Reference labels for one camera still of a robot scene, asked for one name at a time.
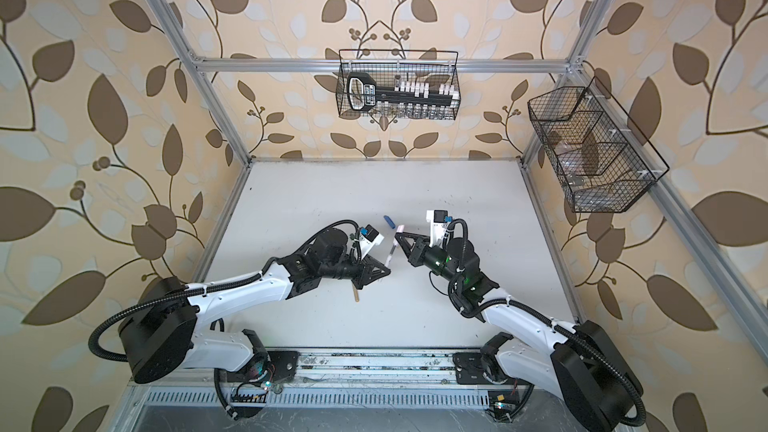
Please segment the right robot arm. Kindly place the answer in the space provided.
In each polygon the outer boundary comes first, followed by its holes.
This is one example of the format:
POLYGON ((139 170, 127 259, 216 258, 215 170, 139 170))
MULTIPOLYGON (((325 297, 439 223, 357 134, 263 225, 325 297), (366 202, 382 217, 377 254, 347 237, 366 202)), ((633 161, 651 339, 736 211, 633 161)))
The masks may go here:
POLYGON ((486 379, 521 379, 546 390, 589 431, 645 425, 641 382, 607 332, 592 321, 557 319, 515 299, 481 270, 468 236, 455 235, 455 228, 466 226, 460 218, 432 222, 427 235, 399 231, 395 238, 412 266, 446 280, 445 293, 462 317, 499 328, 483 348, 486 379))

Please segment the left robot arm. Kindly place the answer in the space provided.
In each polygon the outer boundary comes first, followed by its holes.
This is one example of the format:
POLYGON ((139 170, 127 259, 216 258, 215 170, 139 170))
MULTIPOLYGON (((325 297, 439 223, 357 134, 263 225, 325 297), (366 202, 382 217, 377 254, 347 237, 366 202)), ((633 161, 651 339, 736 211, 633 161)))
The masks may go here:
POLYGON ((257 272, 205 283, 163 279, 136 305, 99 324, 88 339, 89 351, 128 364, 138 384, 178 369, 212 369, 246 381, 268 380, 276 368, 257 333, 231 331, 224 319, 258 305, 297 298, 324 279, 348 280, 361 290, 391 273, 370 254, 382 241, 382 234, 371 225, 339 220, 293 253, 269 258, 257 272))

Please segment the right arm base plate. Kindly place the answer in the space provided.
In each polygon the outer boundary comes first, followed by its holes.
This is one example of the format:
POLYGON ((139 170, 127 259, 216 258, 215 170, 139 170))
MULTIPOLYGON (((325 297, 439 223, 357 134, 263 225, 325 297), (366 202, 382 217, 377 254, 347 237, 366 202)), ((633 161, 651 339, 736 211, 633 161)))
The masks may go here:
POLYGON ((494 356, 480 350, 456 352, 452 356, 456 382, 460 385, 499 385, 511 387, 515 384, 530 386, 522 378, 512 377, 502 371, 494 356))

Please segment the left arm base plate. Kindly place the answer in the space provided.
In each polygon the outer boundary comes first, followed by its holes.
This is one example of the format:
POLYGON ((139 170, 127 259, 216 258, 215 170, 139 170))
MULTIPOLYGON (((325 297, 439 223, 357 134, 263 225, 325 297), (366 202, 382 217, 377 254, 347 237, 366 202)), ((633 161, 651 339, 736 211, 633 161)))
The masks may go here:
POLYGON ((237 372, 226 372, 223 381, 232 384, 289 382, 298 371, 299 357, 297 350, 268 349, 263 353, 263 358, 258 358, 245 368, 237 372))

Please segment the blue pen cap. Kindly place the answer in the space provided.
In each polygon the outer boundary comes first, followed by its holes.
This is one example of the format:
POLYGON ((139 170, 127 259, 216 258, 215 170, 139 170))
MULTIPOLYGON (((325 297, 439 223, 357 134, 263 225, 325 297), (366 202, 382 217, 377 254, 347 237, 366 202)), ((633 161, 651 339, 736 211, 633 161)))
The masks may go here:
POLYGON ((396 228, 395 222, 388 215, 384 215, 384 220, 386 221, 386 223, 389 225, 390 228, 392 229, 396 228))

